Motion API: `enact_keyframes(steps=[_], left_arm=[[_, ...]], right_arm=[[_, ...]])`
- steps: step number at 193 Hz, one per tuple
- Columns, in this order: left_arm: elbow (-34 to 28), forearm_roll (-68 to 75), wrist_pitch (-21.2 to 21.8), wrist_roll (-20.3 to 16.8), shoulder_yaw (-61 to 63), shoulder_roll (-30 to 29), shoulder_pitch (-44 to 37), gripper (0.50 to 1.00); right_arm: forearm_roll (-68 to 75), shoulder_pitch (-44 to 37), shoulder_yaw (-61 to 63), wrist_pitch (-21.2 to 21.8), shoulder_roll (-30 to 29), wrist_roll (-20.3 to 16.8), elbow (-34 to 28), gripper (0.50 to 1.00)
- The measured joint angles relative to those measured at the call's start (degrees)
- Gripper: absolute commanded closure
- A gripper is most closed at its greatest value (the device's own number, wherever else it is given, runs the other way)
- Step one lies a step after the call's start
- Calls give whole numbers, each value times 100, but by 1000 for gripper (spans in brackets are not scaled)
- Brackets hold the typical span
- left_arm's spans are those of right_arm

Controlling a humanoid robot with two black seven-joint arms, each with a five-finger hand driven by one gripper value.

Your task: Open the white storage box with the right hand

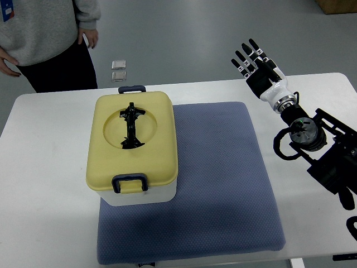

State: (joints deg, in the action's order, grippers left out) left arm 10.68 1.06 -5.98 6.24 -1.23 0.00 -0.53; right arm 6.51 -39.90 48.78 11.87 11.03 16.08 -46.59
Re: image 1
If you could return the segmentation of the person's right hand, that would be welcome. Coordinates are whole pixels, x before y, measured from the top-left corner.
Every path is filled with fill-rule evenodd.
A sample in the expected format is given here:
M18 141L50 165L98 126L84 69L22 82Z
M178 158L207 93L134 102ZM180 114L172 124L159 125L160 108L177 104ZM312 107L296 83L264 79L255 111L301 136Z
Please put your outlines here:
M7 63L17 66L19 62L9 55L3 48L0 49L1 57L1 73L11 76L11 77L20 77L22 74L20 72L12 70Z

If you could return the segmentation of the person's left hand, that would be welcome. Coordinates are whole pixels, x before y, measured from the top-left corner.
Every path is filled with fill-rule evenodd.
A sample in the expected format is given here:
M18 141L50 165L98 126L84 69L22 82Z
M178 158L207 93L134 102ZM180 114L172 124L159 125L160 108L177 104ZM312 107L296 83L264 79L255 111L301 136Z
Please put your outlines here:
M78 28L78 45L81 45L84 42L84 37L87 39L87 48L94 49L97 46L99 40L99 34L97 29L84 29Z

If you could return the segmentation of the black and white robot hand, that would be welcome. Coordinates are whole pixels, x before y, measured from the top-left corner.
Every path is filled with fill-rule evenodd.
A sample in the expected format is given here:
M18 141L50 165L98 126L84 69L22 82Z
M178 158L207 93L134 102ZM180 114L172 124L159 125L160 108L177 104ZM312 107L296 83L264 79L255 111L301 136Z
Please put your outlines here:
M298 103L297 97L288 89L288 81L276 63L267 56L253 40L243 43L243 52L235 52L239 60L232 64L244 77L246 84L260 100L269 103L276 113Z

